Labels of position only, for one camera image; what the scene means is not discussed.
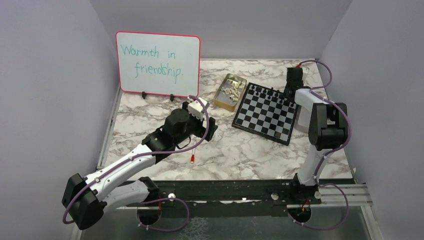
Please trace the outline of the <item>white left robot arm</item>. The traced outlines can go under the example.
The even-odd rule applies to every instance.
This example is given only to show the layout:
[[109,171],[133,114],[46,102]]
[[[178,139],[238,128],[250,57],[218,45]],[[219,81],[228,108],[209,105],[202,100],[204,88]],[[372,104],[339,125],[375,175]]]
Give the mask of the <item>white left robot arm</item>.
[[197,143],[187,148],[179,146],[192,136],[198,137],[200,143],[209,142],[217,129],[216,120],[204,109],[172,110],[162,126],[149,133],[124,157],[86,176],[75,173],[69,177],[61,199],[65,208],[62,223],[76,224],[79,230],[86,230],[109,210],[136,201],[152,205],[157,200],[157,191],[149,177],[129,185],[123,183],[170,155],[195,149]]

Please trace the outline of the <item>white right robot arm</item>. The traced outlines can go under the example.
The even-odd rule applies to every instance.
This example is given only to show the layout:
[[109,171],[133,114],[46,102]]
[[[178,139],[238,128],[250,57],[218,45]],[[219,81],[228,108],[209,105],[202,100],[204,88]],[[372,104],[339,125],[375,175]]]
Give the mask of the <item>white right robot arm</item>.
[[287,69],[283,96],[301,107],[302,115],[308,115],[307,158],[289,184],[289,199],[296,204],[311,200],[319,187],[319,177],[334,152],[343,148],[349,137],[347,105],[332,102],[304,86],[300,67]]

